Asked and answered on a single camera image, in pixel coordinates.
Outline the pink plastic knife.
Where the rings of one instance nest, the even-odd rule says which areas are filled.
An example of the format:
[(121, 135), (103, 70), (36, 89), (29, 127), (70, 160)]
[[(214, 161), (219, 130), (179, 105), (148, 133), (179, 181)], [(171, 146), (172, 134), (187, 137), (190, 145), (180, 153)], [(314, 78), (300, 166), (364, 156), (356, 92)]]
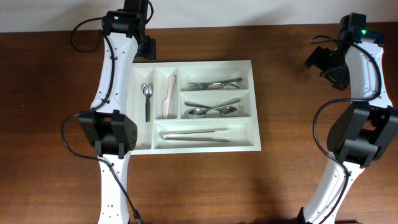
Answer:
[(168, 85), (167, 85), (167, 94), (166, 94), (165, 100), (162, 102), (162, 117), (163, 117), (163, 119), (167, 119), (169, 116), (170, 101), (172, 98), (172, 94), (174, 92), (176, 80), (177, 80), (177, 77), (175, 75), (169, 76)]

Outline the small steel teaspoon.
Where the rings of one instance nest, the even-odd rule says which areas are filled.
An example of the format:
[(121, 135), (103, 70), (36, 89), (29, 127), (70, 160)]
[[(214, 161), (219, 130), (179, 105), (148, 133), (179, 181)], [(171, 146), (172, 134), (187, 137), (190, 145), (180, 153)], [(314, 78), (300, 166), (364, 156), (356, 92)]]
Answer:
[(153, 83), (143, 84), (142, 93), (146, 98), (145, 112), (146, 112), (146, 122), (150, 121), (150, 98), (153, 95)]

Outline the steel fork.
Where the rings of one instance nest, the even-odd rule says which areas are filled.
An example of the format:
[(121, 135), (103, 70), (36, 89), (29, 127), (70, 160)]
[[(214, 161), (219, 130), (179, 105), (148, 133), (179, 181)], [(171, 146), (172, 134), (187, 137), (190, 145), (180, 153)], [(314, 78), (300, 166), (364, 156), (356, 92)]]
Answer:
[(228, 82), (228, 83), (221, 83), (221, 82), (218, 82), (218, 83), (211, 83), (209, 86), (208, 86), (208, 90), (216, 90), (216, 89), (240, 89), (241, 87), (239, 86), (239, 85), (237, 85), (237, 84), (235, 84), (235, 83), (231, 83), (231, 82)]
[(189, 87), (192, 90), (213, 90), (219, 89), (226, 86), (232, 86), (234, 88), (240, 88), (237, 83), (243, 81), (241, 77), (233, 78), (229, 80), (221, 80), (221, 81), (212, 81), (212, 82), (196, 82), (196, 83), (189, 83)]

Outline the steel kitchen tongs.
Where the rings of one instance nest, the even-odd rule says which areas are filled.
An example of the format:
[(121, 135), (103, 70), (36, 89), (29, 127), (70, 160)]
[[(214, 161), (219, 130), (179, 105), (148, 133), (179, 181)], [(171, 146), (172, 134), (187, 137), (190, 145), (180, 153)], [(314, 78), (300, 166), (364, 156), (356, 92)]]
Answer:
[(203, 136), (203, 134), (228, 131), (228, 128), (201, 129), (191, 131), (175, 131), (162, 133), (160, 136), (165, 141), (203, 141), (203, 142), (230, 142), (230, 139)]

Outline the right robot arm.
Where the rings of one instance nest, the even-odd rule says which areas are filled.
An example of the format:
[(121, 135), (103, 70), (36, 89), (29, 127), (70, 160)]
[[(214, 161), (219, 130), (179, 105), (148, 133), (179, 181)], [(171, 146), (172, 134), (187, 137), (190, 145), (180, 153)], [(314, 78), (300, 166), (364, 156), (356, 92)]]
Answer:
[(349, 104), (330, 128), (326, 147), (319, 148), (328, 163), (313, 197), (294, 223), (335, 223), (354, 181), (380, 159), (397, 134), (397, 110), (382, 72), (383, 35), (366, 28), (366, 15), (352, 12), (341, 18), (337, 38), (317, 35), (310, 39), (312, 44), (327, 42), (334, 42), (336, 49), (317, 47), (305, 66), (320, 69), (320, 76), (338, 90), (350, 87), (351, 96), (331, 100), (315, 113), (313, 126), (327, 106)]

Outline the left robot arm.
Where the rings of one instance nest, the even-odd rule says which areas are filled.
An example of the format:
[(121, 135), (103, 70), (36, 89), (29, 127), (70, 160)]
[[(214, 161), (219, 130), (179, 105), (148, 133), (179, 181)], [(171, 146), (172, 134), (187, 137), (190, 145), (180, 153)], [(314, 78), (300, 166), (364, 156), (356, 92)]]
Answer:
[(128, 197), (127, 170), (137, 143), (137, 125), (127, 116), (127, 84), (133, 60), (155, 60), (155, 40), (146, 35), (154, 13), (149, 1), (125, 1), (101, 18), (104, 60), (98, 89), (79, 123), (101, 169), (99, 223), (142, 223)]

